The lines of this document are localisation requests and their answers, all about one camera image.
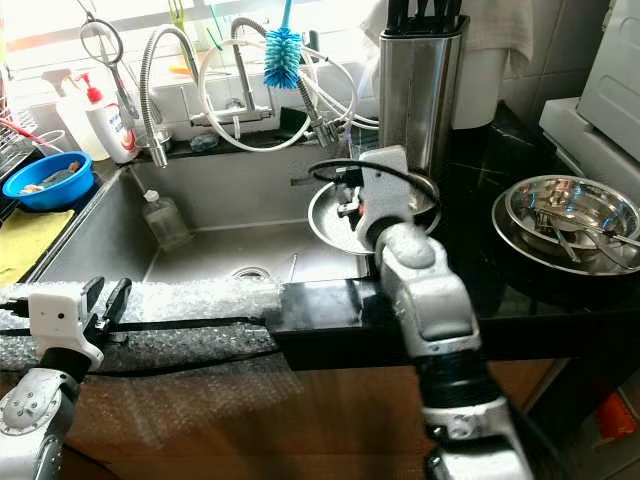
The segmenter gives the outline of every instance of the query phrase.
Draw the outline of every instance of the wooden cabinet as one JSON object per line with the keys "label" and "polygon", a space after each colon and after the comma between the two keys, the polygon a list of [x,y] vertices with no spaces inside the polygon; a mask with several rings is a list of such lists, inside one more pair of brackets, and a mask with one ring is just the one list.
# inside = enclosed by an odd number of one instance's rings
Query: wooden cabinet
{"label": "wooden cabinet", "polygon": [[[522,404],[552,363],[498,362],[491,371]],[[411,367],[296,376],[300,394],[203,422],[158,448],[127,438],[113,447],[71,444],[121,480],[422,479],[422,458],[431,444]]]}

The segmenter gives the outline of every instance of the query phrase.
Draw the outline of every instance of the dish rack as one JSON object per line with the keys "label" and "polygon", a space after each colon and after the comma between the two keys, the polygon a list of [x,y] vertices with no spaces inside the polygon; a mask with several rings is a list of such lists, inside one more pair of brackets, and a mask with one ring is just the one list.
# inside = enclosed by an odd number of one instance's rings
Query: dish rack
{"label": "dish rack", "polygon": [[[27,108],[14,103],[9,107],[4,97],[0,97],[0,118],[22,127],[29,133],[38,128]],[[0,174],[27,158],[34,149],[31,140],[0,124]]]}

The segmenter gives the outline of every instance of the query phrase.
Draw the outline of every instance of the white tile wall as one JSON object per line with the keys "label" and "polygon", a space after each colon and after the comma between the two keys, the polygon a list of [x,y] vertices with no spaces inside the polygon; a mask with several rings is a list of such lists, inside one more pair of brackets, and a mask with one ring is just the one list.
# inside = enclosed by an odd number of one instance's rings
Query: white tile wall
{"label": "white tile wall", "polygon": [[582,93],[610,0],[533,2],[534,58],[522,77],[506,73],[502,96],[530,128],[537,128],[546,100]]}

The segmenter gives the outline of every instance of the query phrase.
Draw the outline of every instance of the sink basin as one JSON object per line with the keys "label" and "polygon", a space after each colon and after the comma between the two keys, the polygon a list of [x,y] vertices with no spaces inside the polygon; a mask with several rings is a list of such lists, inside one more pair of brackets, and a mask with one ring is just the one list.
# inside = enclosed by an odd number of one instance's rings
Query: sink basin
{"label": "sink basin", "polygon": [[142,218],[138,187],[131,172],[121,170],[37,280],[361,278],[368,273],[366,259],[326,245],[307,223],[307,207],[322,183],[291,182],[306,177],[309,165],[332,156],[317,146],[296,146],[269,154],[170,159],[166,169],[135,165],[145,188],[173,198],[194,232],[189,244],[171,252],[158,250]]}

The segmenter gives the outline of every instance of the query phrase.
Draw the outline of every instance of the spring faucet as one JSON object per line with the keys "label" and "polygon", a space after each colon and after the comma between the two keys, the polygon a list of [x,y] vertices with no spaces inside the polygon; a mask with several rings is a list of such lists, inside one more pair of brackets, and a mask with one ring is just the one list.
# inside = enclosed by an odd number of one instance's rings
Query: spring faucet
{"label": "spring faucet", "polygon": [[193,81],[196,84],[196,87],[198,85],[198,64],[196,63],[195,52],[193,51],[193,47],[191,46],[191,42],[189,42],[187,36],[182,32],[182,30],[174,27],[173,25],[161,25],[156,28],[151,35],[151,38],[149,38],[142,56],[142,65],[140,67],[140,110],[142,110],[142,120],[147,132],[147,139],[149,140],[149,152],[151,153],[151,158],[153,159],[153,163],[155,163],[156,167],[161,168],[165,168],[167,166],[167,154],[158,140],[158,131],[152,119],[151,102],[149,100],[149,76],[151,74],[151,61],[153,60],[153,54],[156,51],[156,46],[158,45],[160,38],[166,33],[171,33],[180,40],[180,43],[184,47],[184,52],[186,53],[189,69],[193,75]]}

